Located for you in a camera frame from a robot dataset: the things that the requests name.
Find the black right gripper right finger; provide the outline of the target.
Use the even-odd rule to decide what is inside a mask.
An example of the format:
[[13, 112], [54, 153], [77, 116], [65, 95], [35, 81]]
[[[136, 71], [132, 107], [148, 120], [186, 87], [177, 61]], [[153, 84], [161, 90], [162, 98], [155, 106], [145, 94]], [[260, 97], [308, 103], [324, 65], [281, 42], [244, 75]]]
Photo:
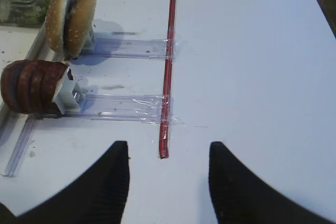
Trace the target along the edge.
[[218, 223], [330, 223], [266, 184], [222, 142], [210, 144], [208, 186]]

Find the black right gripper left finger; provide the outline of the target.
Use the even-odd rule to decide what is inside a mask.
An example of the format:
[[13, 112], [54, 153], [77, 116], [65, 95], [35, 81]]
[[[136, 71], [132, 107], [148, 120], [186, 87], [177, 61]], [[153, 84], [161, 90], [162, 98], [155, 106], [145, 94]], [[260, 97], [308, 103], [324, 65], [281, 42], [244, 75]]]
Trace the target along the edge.
[[126, 141], [116, 141], [81, 176], [19, 215], [1, 204], [1, 223], [121, 223], [130, 185]]

